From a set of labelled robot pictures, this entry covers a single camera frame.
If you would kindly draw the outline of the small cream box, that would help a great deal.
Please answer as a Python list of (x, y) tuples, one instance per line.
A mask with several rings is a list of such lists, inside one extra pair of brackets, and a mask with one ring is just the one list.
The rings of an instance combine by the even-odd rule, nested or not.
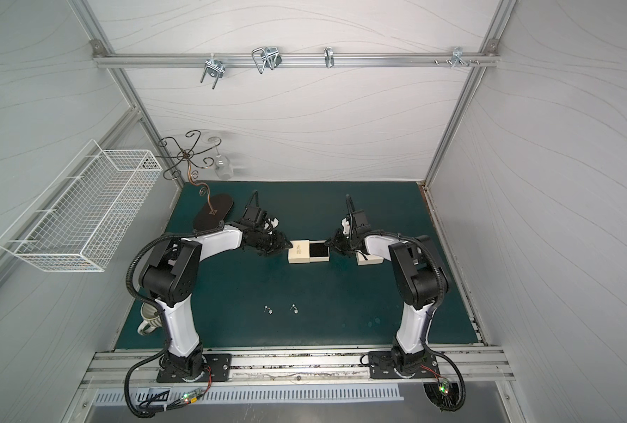
[(330, 249), (325, 241), (292, 241), (288, 251), (289, 264), (325, 263), (330, 260)]

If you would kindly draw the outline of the cream drawer jewelry box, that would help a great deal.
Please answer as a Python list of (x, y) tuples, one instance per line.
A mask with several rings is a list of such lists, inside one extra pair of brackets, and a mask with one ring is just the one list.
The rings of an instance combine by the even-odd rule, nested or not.
[(382, 264), (384, 262), (383, 257), (375, 256), (371, 254), (364, 254), (361, 251), (356, 252), (356, 259), (357, 259), (358, 266)]

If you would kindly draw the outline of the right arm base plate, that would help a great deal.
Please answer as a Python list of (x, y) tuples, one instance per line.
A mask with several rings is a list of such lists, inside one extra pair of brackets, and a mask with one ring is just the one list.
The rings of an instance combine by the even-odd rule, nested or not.
[(395, 368), (389, 351), (367, 352), (361, 356), (359, 363), (368, 369), (371, 380), (436, 380), (440, 378), (438, 363), (433, 356), (427, 356), (427, 361), (421, 361), (406, 373), (401, 373)]

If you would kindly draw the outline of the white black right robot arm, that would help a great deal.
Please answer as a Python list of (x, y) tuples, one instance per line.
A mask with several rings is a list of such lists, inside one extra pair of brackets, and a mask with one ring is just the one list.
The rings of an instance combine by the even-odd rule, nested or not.
[(449, 291), (445, 265), (432, 239), (373, 230), (363, 211), (350, 211), (325, 245), (345, 256), (360, 253), (392, 264), (403, 301), (401, 324), (390, 350), (393, 371), (403, 378), (420, 370), (431, 373), (437, 385), (427, 390), (427, 398), (442, 412), (459, 411), (467, 398), (461, 370), (429, 344), (431, 324)]

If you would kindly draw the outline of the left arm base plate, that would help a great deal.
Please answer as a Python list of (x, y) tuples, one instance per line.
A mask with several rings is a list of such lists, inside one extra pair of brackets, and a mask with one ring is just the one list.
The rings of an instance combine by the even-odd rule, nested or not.
[(159, 384), (177, 382), (226, 382), (229, 379), (230, 354), (195, 354), (178, 357), (165, 354), (159, 361), (156, 381)]

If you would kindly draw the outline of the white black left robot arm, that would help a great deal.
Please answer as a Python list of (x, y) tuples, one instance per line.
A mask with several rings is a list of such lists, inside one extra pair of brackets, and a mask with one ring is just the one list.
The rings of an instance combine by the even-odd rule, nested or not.
[(277, 218), (259, 206), (246, 206), (237, 222), (219, 220), (208, 229), (188, 233), (165, 233), (147, 243), (135, 255), (126, 273), (129, 294), (149, 305), (161, 318), (164, 346), (156, 354), (138, 361), (124, 378), (125, 402), (133, 416), (151, 419), (160, 412), (178, 410), (205, 396), (209, 389), (196, 389), (166, 405), (155, 405), (159, 396), (133, 401), (130, 382), (135, 370), (159, 361), (161, 370), (187, 382), (206, 377), (212, 384), (212, 367), (203, 354), (202, 340), (195, 329), (191, 297), (198, 281), (200, 263), (223, 252), (248, 246), (264, 256), (292, 247), (277, 229)]

